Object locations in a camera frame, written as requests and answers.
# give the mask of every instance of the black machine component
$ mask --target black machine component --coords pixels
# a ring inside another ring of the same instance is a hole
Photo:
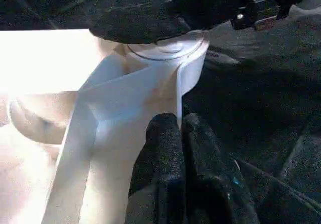
[[[0,0],[0,30],[89,28],[120,43],[154,43],[231,20],[273,26],[301,0]]]
[[[122,43],[154,43],[231,20],[235,30],[272,27],[302,0],[99,0],[90,29]]]

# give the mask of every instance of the metal screw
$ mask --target metal screw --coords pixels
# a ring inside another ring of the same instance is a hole
[[[237,19],[239,19],[239,20],[242,19],[243,17],[244,17],[244,15],[241,13],[237,15]]]

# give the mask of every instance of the white plastic part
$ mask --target white plastic part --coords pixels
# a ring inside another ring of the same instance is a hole
[[[188,40],[195,36],[200,40]],[[209,42],[205,33],[190,37],[170,41],[174,50],[167,53],[164,45],[149,45],[150,51],[118,46],[89,77],[67,127],[43,224],[124,222],[132,168],[149,121],[164,112],[180,121],[182,95],[199,80]],[[178,54],[179,45],[184,54]],[[159,47],[163,60],[152,59]]]

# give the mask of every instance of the white plastic flange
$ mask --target white plastic flange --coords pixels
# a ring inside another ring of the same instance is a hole
[[[199,80],[206,33],[121,47],[79,91],[58,157],[43,224],[124,222],[135,160],[152,117],[182,117],[182,95]]]

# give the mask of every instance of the gloved hand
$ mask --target gloved hand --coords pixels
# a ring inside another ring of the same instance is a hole
[[[154,117],[133,169],[126,224],[259,223],[237,163],[208,124]]]

